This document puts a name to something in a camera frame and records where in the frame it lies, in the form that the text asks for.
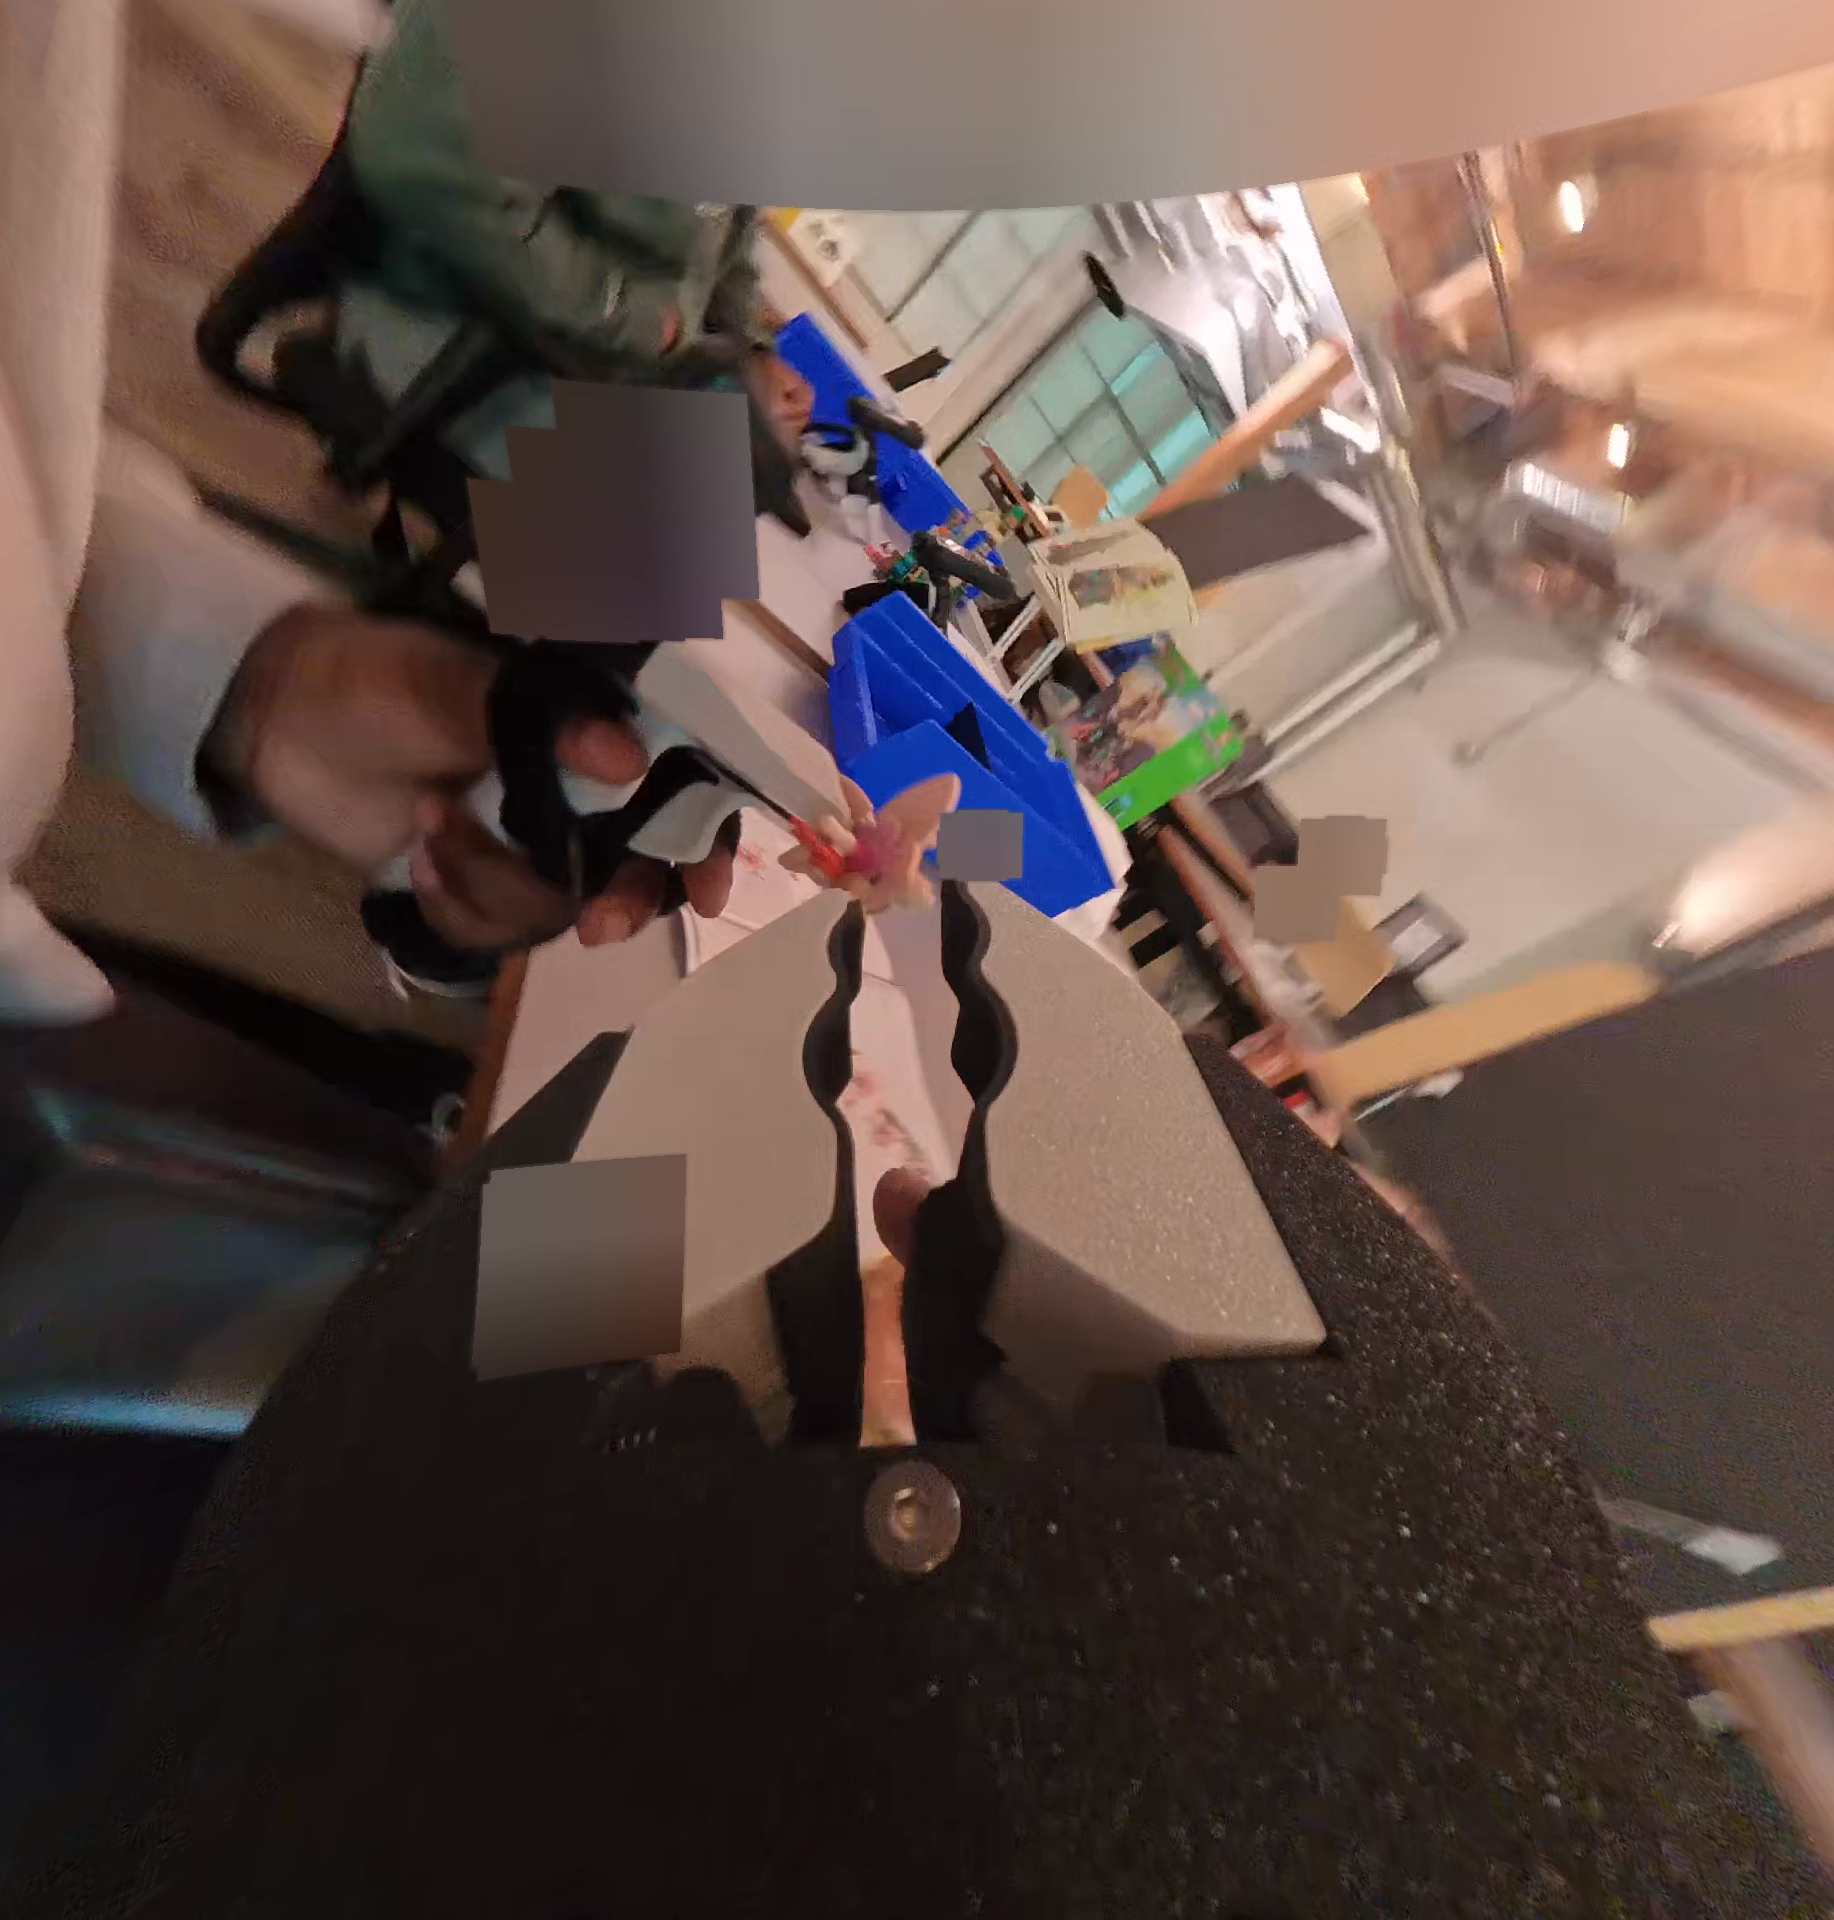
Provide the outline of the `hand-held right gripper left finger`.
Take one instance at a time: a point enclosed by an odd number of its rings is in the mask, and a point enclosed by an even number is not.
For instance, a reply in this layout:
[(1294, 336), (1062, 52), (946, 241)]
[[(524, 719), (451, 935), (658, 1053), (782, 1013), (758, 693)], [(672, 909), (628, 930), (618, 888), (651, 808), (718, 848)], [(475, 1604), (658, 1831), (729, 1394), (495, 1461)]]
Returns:
[(666, 1371), (718, 1370), (796, 1442), (862, 1436), (852, 1080), (865, 918), (817, 896), (703, 964), (629, 1035), (581, 1160), (681, 1155), (681, 1332)]

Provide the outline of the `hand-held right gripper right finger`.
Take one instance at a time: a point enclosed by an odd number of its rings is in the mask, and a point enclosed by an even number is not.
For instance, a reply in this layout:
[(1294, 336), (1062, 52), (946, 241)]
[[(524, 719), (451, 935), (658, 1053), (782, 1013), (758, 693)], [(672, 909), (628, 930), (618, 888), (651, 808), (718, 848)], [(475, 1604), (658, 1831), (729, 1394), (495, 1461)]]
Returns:
[(1001, 886), (946, 886), (955, 1175), (908, 1264), (917, 1411), (987, 1386), (1075, 1411), (1175, 1363), (1313, 1356), (1329, 1332), (1185, 1035)]

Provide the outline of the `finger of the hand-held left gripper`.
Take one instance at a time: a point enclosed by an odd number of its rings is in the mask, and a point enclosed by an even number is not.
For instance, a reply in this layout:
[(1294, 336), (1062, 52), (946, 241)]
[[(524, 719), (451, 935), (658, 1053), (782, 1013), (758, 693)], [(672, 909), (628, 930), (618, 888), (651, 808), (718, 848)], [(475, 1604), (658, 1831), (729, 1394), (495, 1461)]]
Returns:
[(524, 954), (484, 1131), (516, 1117), (593, 1040), (637, 1026), (684, 981), (686, 959), (681, 930), (603, 947), (566, 932)]
[(786, 821), (814, 826), (845, 810), (827, 753), (736, 676), (719, 678), (715, 642), (664, 643), (633, 676), (633, 733), (644, 750), (690, 749), (715, 774)]

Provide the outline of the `small pink toy flower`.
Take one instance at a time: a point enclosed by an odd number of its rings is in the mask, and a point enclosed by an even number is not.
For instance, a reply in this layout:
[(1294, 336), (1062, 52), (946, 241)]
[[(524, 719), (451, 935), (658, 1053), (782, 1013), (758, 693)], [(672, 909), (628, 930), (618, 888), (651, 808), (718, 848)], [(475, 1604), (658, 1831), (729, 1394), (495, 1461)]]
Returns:
[(834, 886), (855, 898), (865, 916), (928, 909), (933, 902), (925, 862), (943, 821), (961, 798), (961, 781), (938, 774), (918, 781), (894, 799), (873, 804), (850, 779), (837, 779), (849, 808), (842, 870)]

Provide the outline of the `person's left forearm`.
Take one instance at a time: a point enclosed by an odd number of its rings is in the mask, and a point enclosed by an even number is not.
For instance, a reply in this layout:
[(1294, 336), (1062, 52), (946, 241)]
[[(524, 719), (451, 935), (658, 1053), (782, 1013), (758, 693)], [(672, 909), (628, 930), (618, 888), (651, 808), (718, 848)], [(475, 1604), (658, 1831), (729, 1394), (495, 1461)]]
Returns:
[(17, 868), (74, 746), (205, 840), (268, 831), (205, 761), (252, 643), (327, 592), (105, 421), (125, 4), (0, 4), (0, 1025), (113, 993)]

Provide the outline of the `person's left hand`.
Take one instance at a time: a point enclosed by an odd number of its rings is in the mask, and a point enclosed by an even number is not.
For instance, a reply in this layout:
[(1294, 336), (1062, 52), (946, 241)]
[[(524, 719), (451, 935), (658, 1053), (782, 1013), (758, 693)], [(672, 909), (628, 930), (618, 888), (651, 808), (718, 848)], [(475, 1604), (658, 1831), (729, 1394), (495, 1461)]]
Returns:
[(374, 876), (404, 863), (450, 947), (509, 952), (573, 932), (618, 945), (664, 913), (672, 868), (632, 857), (573, 901), (466, 806), (493, 770), (496, 661), (419, 622), (305, 604), (271, 622), (219, 709), (208, 770), (271, 826)]

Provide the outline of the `blue plastic bin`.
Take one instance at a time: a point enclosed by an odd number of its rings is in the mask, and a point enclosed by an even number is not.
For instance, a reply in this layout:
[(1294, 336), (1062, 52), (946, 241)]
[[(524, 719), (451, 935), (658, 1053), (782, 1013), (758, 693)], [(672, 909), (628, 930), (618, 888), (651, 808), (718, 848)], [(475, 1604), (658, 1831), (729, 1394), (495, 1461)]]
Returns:
[[(810, 386), (810, 421), (837, 421), (845, 397), (873, 397), (878, 402), (810, 315), (784, 323), (777, 334), (777, 351)], [(993, 540), (972, 518), (965, 501), (952, 492), (952, 484), (925, 451), (917, 453), (884, 443), (881, 453), (881, 493), (873, 498), (844, 493), (839, 484), (827, 484), (837, 492), (842, 501), (859, 503), (862, 516), (856, 526), (868, 527), (872, 538), (886, 534), (892, 527), (904, 540), (911, 531), (937, 529), (977, 551), (992, 554), (999, 562)]]
[(1022, 818), (1008, 890), (1049, 918), (1115, 890), (1072, 770), (914, 603), (892, 596), (845, 620), (827, 678), (830, 754), (873, 804), (952, 774), (961, 804)]

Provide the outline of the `white black hand-held device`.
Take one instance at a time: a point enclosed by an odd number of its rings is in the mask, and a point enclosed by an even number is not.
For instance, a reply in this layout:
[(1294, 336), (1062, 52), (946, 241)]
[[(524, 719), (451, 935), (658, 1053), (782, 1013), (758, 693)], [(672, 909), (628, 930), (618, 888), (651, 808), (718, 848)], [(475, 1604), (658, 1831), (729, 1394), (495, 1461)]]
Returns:
[(837, 421), (810, 421), (796, 441), (796, 458), (817, 479), (844, 493), (881, 493), (881, 453), (892, 443), (925, 451), (925, 428), (888, 411), (873, 397), (845, 397)]

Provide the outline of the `black office chair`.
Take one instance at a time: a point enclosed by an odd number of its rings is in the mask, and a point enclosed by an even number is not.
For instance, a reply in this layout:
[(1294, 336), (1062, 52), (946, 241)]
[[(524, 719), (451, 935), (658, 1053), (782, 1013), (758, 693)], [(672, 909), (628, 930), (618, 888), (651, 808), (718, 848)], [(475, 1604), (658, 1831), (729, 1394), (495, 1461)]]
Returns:
[(450, 434), (542, 367), (482, 315), (442, 315), (435, 347), (416, 351), (387, 395), (384, 349), (357, 341), (353, 304), (381, 287), (381, 249), (339, 134), (300, 200), (209, 299), (195, 356), (235, 397), (302, 421), (344, 493), (387, 489), (442, 526), (462, 524), (475, 468)]

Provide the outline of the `beige printed toy box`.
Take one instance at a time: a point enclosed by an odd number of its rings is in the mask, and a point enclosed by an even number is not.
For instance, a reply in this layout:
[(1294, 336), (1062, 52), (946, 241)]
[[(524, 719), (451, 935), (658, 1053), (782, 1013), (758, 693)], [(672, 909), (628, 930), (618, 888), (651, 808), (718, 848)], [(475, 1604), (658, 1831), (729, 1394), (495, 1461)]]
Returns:
[(1061, 529), (1025, 554), (1037, 601), (1075, 654), (1175, 637), (1199, 620), (1182, 562), (1138, 522)]

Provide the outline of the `green printed toy box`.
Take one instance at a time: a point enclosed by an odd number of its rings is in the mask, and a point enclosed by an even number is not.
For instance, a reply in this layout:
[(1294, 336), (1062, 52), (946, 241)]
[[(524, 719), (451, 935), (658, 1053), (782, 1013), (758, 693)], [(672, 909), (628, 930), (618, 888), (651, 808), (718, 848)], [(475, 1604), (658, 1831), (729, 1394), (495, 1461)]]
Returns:
[(1120, 827), (1232, 772), (1246, 723), (1225, 707), (1171, 637), (1105, 650), (1110, 681), (1047, 721), (1049, 753)]

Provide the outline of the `grey metal case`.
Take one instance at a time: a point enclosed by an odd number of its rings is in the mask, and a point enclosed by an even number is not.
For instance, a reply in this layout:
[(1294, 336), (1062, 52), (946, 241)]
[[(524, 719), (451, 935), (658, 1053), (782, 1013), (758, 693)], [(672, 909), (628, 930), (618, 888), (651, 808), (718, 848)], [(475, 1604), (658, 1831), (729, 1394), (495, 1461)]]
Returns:
[(67, 1086), (0, 1108), (0, 1429), (226, 1442), (416, 1172)]

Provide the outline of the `black floor mat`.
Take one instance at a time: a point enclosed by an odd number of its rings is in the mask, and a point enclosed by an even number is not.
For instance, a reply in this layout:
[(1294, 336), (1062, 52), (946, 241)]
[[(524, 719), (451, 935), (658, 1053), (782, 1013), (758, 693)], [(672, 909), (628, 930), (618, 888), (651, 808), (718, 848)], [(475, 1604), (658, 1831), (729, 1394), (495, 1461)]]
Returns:
[(1139, 526), (1169, 551), (1193, 592), (1371, 536), (1350, 495), (1338, 503), (1295, 473), (1145, 515)]

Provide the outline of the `wooden beam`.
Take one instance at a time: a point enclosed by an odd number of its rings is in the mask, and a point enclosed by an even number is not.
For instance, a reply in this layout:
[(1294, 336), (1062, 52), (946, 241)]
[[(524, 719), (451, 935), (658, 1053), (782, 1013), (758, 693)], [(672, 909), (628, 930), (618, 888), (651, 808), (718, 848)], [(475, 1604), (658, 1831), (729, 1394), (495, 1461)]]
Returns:
[(1169, 483), (1143, 510), (1153, 522), (1171, 510), (1228, 493), (1287, 428), (1320, 413), (1353, 374), (1352, 349), (1336, 338), (1317, 341), (1305, 359), (1277, 377), (1263, 395), (1195, 463)]

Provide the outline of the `wooden frame piece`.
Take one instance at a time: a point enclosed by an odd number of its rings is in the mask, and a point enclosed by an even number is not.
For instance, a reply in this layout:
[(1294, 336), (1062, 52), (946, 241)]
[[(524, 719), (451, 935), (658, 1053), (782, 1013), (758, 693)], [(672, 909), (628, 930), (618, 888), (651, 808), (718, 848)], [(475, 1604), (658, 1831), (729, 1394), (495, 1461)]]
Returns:
[(1807, 1639), (1834, 1634), (1834, 1586), (1648, 1620), (1729, 1704), (1768, 1789), (1834, 1881), (1834, 1689)]

